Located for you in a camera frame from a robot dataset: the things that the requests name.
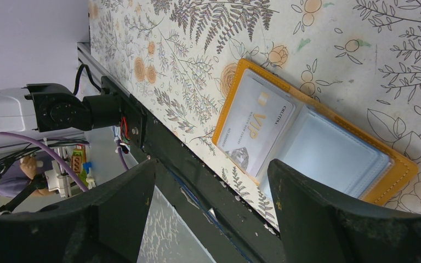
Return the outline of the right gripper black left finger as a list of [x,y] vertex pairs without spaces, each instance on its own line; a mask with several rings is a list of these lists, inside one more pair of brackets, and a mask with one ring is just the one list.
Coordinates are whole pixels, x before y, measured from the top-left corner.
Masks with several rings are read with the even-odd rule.
[[156,161],[36,212],[0,216],[0,262],[136,262]]

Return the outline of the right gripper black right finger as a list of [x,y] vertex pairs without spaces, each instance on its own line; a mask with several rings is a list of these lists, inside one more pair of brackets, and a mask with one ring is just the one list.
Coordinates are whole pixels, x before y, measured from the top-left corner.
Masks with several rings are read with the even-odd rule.
[[421,214],[350,197],[278,159],[268,179],[288,262],[421,262]]

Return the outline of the orange leather card holder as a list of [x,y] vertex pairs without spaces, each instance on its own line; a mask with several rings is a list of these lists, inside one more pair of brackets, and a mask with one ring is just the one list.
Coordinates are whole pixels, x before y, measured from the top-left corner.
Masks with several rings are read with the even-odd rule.
[[247,59],[223,69],[220,87],[212,142],[266,195],[273,159],[376,205],[417,175],[409,158]]

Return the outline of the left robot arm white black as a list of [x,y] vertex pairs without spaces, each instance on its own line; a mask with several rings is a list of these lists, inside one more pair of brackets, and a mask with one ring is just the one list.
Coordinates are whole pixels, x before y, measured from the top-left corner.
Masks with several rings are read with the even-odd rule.
[[16,144],[16,134],[35,136],[58,130],[90,131],[126,121],[130,144],[144,143],[146,113],[116,81],[101,78],[101,93],[78,98],[61,84],[28,84],[0,90],[0,147]]

